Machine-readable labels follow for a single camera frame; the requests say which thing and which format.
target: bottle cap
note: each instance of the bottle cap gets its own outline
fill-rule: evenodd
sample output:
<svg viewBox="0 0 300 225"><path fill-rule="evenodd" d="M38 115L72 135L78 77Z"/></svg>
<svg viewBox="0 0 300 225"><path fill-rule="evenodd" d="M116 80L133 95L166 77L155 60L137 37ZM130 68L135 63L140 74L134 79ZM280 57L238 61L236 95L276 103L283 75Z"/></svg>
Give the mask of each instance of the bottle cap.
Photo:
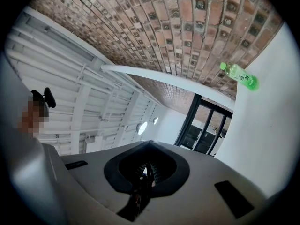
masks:
<svg viewBox="0 0 300 225"><path fill-rule="evenodd" d="M226 66L227 66L226 63L221 62L221 64L220 64L220 69L225 70Z"/></svg>

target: white wall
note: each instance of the white wall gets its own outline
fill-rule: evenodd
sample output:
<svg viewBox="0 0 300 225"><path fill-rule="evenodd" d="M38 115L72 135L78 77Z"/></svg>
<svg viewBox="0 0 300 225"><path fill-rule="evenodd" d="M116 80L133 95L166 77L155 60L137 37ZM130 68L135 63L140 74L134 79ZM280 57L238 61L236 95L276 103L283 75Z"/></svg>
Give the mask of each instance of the white wall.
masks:
<svg viewBox="0 0 300 225"><path fill-rule="evenodd" d="M167 107L160 107L157 110L157 117L159 117L158 123L156 125L149 123L142 139L174 144L186 115ZM197 128L204 127L204 123L196 119L193 120L192 125ZM215 134L213 128L209 126L207 132Z"/></svg>
<svg viewBox="0 0 300 225"><path fill-rule="evenodd" d="M238 85L230 128L216 158L267 196L287 183L299 153L300 57L286 24L248 67L260 88Z"/></svg>

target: ceiling light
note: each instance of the ceiling light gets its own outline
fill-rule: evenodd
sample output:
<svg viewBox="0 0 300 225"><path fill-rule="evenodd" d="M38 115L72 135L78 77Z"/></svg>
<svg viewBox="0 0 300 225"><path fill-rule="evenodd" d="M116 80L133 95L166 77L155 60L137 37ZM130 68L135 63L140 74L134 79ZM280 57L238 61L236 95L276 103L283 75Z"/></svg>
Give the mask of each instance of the ceiling light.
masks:
<svg viewBox="0 0 300 225"><path fill-rule="evenodd" d="M157 124L157 122L158 122L158 118L153 119L154 125Z"/></svg>
<svg viewBox="0 0 300 225"><path fill-rule="evenodd" d="M141 135L145 131L147 125L147 122L140 122L138 125L136 125L137 134Z"/></svg>

